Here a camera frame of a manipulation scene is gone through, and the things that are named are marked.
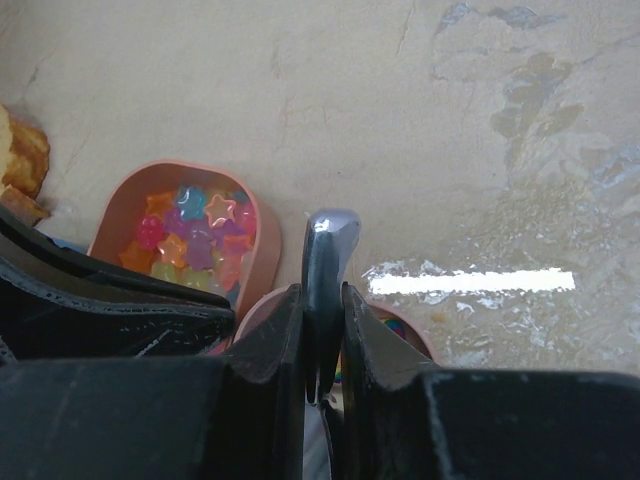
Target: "fried snack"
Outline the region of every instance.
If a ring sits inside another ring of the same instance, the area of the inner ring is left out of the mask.
[[[30,227],[33,227],[43,218],[49,217],[49,212],[38,205],[35,200],[27,197],[11,185],[2,187],[0,204]]]
[[[47,136],[0,105],[0,181],[35,199],[49,171]]]

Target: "black plastic object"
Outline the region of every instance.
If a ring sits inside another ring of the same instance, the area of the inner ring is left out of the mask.
[[[228,337],[223,297],[57,247],[0,207],[0,362],[181,355]]]
[[[333,478],[638,478],[638,379],[438,369],[353,287],[343,301],[344,422],[320,402]],[[220,357],[0,368],[0,476],[299,479],[305,328],[293,286]]]

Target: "rainbow-colored item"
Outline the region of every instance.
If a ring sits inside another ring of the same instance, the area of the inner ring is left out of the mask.
[[[404,329],[404,323],[397,318],[381,318],[382,323],[393,330],[403,340],[407,339],[407,332]],[[333,379],[333,383],[342,383],[342,362],[340,356],[338,356],[338,364],[336,365],[336,376]]]

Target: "purple star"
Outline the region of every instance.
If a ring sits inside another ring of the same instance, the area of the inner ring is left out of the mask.
[[[191,220],[188,223],[189,226],[189,240],[211,242],[214,239],[213,231],[209,226],[209,220],[207,218],[199,218],[198,220]]]
[[[213,268],[213,257],[211,256],[211,242],[191,240],[187,243],[187,253],[185,261],[191,266],[194,272]]]
[[[227,220],[224,225],[214,228],[211,232],[213,234],[213,244],[216,248],[222,248],[224,237],[227,235],[246,235],[246,232],[237,226],[233,220]]]
[[[167,233],[175,233],[181,239],[188,238],[189,225],[182,220],[178,207],[173,207],[164,214],[164,231]]]

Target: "translucent gummy star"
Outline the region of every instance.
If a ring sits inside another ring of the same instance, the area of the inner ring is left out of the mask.
[[[145,215],[136,229],[136,240],[145,250],[155,250],[164,238],[162,220],[155,215]]]
[[[144,250],[140,247],[138,241],[134,240],[118,255],[118,258],[122,266],[127,270],[146,274],[149,273],[149,269],[151,268],[153,252]]]
[[[249,235],[227,235],[224,237],[223,255],[244,255],[253,249]]]
[[[191,240],[187,243],[185,261],[195,271],[199,272],[213,267],[211,256],[211,242],[207,240]]]
[[[249,202],[249,195],[247,195],[244,190],[236,190],[231,195],[231,198],[234,199],[238,205]]]
[[[218,279],[226,292],[233,288],[233,284],[242,277],[242,257],[240,255],[225,255],[218,264]]]
[[[204,216],[207,197],[198,187],[180,187],[174,203],[180,209],[180,218],[186,221]]]
[[[185,287],[208,292],[209,273],[206,270],[202,272],[194,272],[191,268],[185,268],[182,272],[180,283]]]
[[[170,263],[155,262],[151,265],[151,276],[165,282],[178,283],[178,270]]]
[[[211,232],[213,234],[213,243],[217,248],[223,247],[225,237],[246,234],[233,220],[227,220],[222,226],[214,228]]]
[[[178,268],[185,266],[183,257],[187,253],[187,244],[180,240],[180,237],[175,233],[170,233],[164,241],[160,242],[158,250],[162,254],[164,263],[170,263]]]
[[[231,307],[234,307],[236,305],[236,302],[238,301],[238,295],[240,295],[240,284],[236,282],[233,284],[233,287],[231,287],[231,290],[227,292],[227,300],[229,300]]]
[[[235,206],[235,200],[226,200],[218,194],[214,195],[209,204],[204,207],[204,212],[209,217],[209,225],[217,227],[223,225],[227,220],[233,220]]]
[[[258,229],[258,220],[256,219],[256,210],[253,203],[248,202],[238,205],[233,212],[236,225],[242,228],[249,235],[256,233]]]
[[[227,292],[224,291],[224,288],[222,288],[222,285],[220,285],[218,276],[215,274],[211,275],[211,278],[209,279],[209,291],[216,295],[220,295],[221,297],[224,297],[227,294]]]
[[[173,207],[174,192],[158,193],[156,195],[147,196],[147,215],[155,215],[158,218],[164,218],[167,210]]]
[[[189,225],[182,220],[182,215],[178,207],[173,207],[164,214],[164,231],[175,233],[180,238],[188,238]]]
[[[206,218],[199,218],[197,220],[190,220],[187,223],[189,227],[189,233],[187,238],[191,240],[211,242],[215,238],[211,226],[209,226],[209,220]]]

